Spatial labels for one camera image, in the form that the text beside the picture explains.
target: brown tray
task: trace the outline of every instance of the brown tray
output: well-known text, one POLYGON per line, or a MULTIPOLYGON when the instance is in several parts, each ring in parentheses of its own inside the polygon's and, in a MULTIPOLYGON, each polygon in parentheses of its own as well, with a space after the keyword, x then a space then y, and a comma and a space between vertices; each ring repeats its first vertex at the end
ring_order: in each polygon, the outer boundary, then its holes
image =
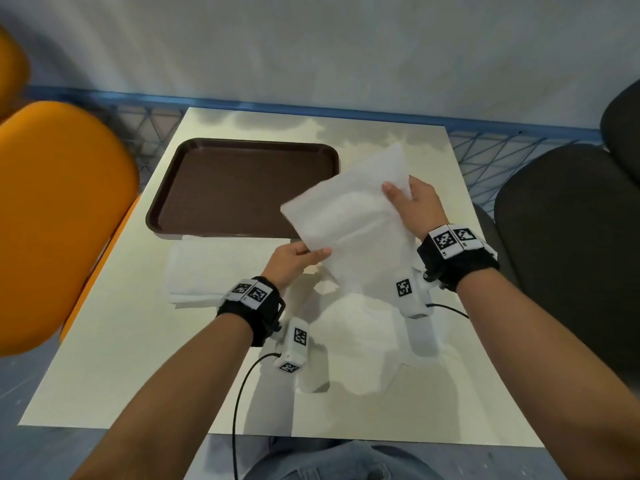
POLYGON ((338 174, 325 144, 194 138, 176 150, 147 213, 160 234, 295 239, 280 206, 338 174))

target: blue jeans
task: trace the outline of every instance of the blue jeans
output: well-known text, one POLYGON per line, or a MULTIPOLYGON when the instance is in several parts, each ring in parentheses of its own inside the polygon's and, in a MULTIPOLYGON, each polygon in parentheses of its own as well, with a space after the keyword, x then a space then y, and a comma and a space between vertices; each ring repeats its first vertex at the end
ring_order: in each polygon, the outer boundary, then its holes
POLYGON ((325 440, 320 450, 300 451, 286 440, 274 444, 245 480, 442 480, 411 453, 363 441, 325 440))

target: forearm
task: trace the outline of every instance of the forearm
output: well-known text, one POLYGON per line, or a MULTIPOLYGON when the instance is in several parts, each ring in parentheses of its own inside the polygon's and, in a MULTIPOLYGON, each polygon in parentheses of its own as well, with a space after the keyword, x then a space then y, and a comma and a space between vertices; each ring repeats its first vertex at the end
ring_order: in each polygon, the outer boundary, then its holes
POLYGON ((73 479, 183 478, 252 338, 232 314, 204 327, 146 382, 73 479))
POLYGON ((637 474, 640 405, 620 379, 496 270, 469 274, 457 291, 501 379, 565 473, 637 474))

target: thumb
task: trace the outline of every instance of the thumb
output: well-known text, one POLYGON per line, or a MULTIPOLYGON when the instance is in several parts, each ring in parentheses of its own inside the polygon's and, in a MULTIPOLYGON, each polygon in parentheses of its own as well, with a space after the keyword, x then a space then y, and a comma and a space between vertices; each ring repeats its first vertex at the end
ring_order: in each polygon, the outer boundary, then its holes
POLYGON ((404 196, 402 190, 396 187, 394 184, 390 182, 385 182, 382 184, 382 192, 389 199, 389 202, 393 204, 398 212, 404 208, 404 206, 409 202, 409 199, 404 196))
POLYGON ((316 251, 311 251, 307 254, 303 254, 300 256, 300 263, 302 263, 303 267, 313 266, 318 264, 319 262, 324 261, 329 256, 331 256, 331 248, 318 249, 316 251))

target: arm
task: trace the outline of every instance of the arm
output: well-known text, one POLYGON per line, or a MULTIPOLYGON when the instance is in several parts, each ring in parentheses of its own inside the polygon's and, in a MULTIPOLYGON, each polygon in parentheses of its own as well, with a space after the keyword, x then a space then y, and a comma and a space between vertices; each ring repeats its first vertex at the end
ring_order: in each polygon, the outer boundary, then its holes
MULTIPOLYGON (((413 199, 383 190, 420 240, 447 223, 432 186, 413 199)), ((640 476, 640 403, 560 322, 494 269, 470 273, 458 296, 505 386, 569 478, 640 476)))
MULTIPOLYGON (((276 249, 263 272, 281 294, 307 266, 328 257, 303 242, 276 249)), ((133 397, 72 480, 181 479, 216 418, 251 346, 239 316, 215 318, 133 397)))

